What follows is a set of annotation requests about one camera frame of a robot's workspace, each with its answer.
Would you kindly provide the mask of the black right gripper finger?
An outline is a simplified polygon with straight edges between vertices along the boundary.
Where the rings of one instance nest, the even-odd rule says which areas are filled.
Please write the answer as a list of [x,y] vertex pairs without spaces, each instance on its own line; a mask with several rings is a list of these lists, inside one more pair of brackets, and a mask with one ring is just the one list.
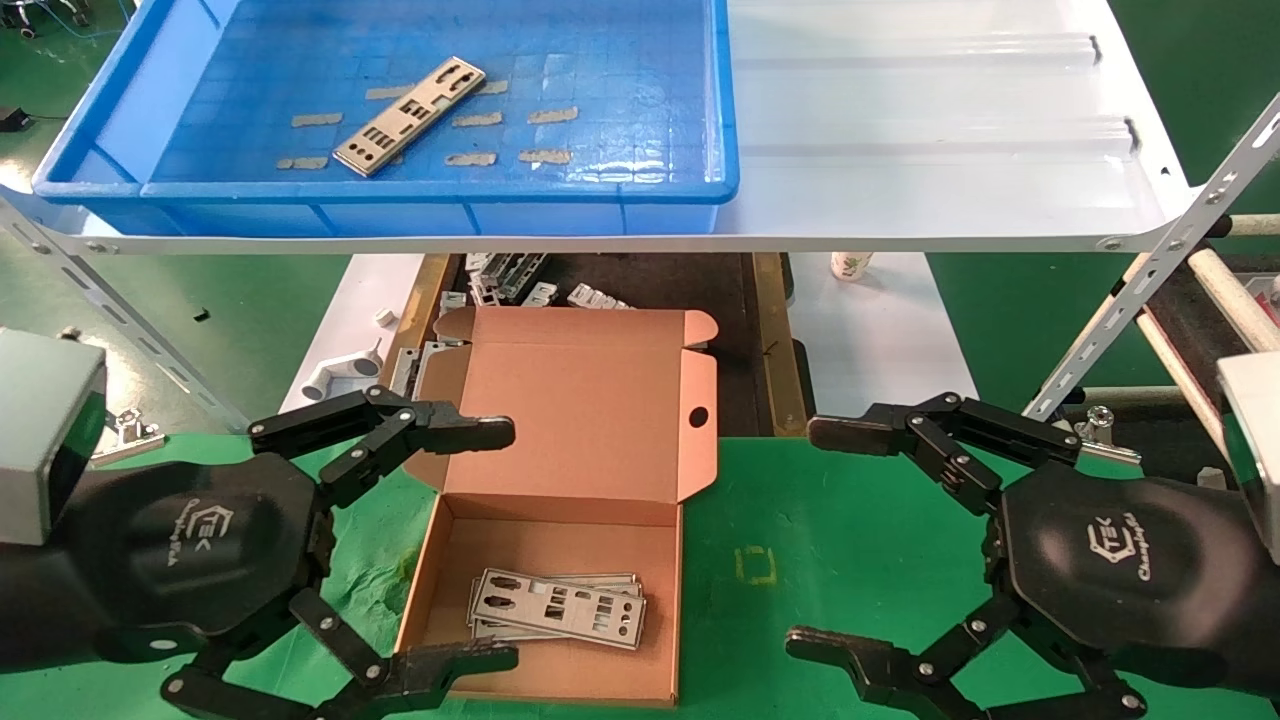
[[873,404],[856,418],[817,415],[806,424],[806,437],[824,451],[909,457],[975,516],[996,512],[1004,482],[974,448],[1030,469],[1071,466],[1082,450],[1070,430],[956,393],[916,405]]
[[1076,653],[1068,670],[1082,689],[1069,694],[982,708],[954,678],[1011,629],[1025,629],[1027,606],[993,594],[923,653],[886,641],[792,626],[785,648],[794,659],[838,667],[849,674],[859,698],[916,719],[1143,719],[1146,698],[1120,678],[1097,652]]

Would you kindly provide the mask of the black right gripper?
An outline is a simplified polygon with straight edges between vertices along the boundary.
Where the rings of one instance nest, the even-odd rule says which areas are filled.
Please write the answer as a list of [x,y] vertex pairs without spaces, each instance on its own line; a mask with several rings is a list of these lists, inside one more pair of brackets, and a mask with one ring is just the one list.
[[1002,492],[989,538],[1015,634],[1056,669],[1096,655],[1166,685],[1277,689],[1277,565],[1239,496],[1048,465]]

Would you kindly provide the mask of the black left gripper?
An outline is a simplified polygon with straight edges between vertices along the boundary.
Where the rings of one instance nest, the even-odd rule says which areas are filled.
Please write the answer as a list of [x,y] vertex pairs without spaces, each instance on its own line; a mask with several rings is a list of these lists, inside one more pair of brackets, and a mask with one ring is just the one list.
[[[463,416],[453,402],[372,386],[252,424],[253,452],[275,455],[91,471],[45,544],[3,546],[1,667],[150,664],[198,651],[163,683],[163,700],[197,719],[436,708],[462,676],[515,669],[518,650],[468,641],[380,656],[315,589],[335,544],[329,506],[347,509],[416,454],[497,451],[515,437],[507,416]],[[348,447],[317,486],[288,461],[338,445]],[[296,626],[349,674],[332,698],[311,706],[225,679]]]

